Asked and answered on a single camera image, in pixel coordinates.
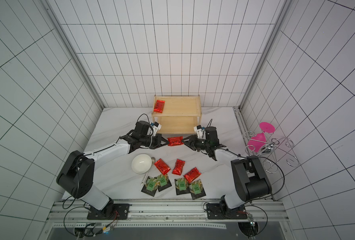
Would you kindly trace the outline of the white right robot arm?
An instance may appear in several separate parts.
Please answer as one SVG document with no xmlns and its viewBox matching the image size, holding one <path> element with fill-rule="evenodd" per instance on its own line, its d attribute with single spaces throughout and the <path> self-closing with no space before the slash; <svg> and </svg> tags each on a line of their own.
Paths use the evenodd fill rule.
<svg viewBox="0 0 355 240">
<path fill-rule="evenodd" d="M 219 142 L 216 127 L 195 130 L 196 134 L 183 138 L 182 143 L 196 152 L 204 151 L 211 159 L 230 165 L 233 190 L 222 196 L 219 207 L 225 214 L 244 204 L 272 194 L 272 186 L 259 157 L 242 157 Z"/>
</svg>

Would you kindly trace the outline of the red tea bag two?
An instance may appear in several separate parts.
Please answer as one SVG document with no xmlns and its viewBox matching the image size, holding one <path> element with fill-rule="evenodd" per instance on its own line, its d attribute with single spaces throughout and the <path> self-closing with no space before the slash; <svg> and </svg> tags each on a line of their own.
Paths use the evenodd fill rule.
<svg viewBox="0 0 355 240">
<path fill-rule="evenodd" d="M 183 136 L 180 137 L 170 137 L 168 138 L 168 146 L 169 147 L 174 147 L 174 146 L 181 146 L 183 145 Z"/>
</svg>

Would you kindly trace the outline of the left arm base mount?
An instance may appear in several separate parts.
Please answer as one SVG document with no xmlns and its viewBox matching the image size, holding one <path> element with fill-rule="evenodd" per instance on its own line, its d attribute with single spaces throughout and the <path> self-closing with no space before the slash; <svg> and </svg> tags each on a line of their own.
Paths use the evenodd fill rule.
<svg viewBox="0 0 355 240">
<path fill-rule="evenodd" d="M 102 209 L 98 210 L 94 207 L 90 207 L 87 216 L 88 220 L 126 220 L 129 214 L 130 204 L 114 204 L 108 202 L 108 204 Z"/>
</svg>

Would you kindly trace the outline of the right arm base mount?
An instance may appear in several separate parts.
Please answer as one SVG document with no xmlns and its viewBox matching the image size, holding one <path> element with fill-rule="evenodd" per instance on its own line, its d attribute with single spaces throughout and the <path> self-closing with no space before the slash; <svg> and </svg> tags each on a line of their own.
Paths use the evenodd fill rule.
<svg viewBox="0 0 355 240">
<path fill-rule="evenodd" d="M 230 209 L 226 205 L 224 197 L 220 199 L 219 203 L 205 202 L 203 209 L 209 220 L 246 220 L 248 218 L 244 205 Z"/>
</svg>

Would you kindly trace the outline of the red tea bag one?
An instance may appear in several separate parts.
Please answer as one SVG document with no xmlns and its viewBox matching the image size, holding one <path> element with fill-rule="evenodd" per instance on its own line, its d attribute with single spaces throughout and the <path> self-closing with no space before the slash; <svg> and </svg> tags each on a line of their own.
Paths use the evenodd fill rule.
<svg viewBox="0 0 355 240">
<path fill-rule="evenodd" d="M 156 100 L 153 112 L 154 113 L 163 113 L 164 106 L 165 106 L 165 101 Z"/>
</svg>

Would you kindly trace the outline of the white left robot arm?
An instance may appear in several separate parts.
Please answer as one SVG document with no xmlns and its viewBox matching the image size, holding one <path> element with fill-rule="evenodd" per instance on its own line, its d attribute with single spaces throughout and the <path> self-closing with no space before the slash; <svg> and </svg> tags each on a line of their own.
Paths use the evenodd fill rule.
<svg viewBox="0 0 355 240">
<path fill-rule="evenodd" d="M 97 150 L 81 153 L 73 151 L 63 165 L 56 182 L 74 199 L 81 199 L 99 214 L 114 212 L 114 203 L 94 185 L 96 165 L 130 154 L 137 149 L 157 149 L 169 144 L 158 131 L 162 128 L 157 122 L 137 121 L 135 128 L 117 141 Z"/>
</svg>

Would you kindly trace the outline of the red tea bag three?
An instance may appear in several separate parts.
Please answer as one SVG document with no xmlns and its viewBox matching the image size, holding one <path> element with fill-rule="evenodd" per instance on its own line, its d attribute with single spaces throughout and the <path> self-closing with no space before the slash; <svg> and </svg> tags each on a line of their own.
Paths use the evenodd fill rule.
<svg viewBox="0 0 355 240">
<path fill-rule="evenodd" d="M 177 159 L 172 174 L 181 176 L 184 165 L 185 161 Z"/>
</svg>

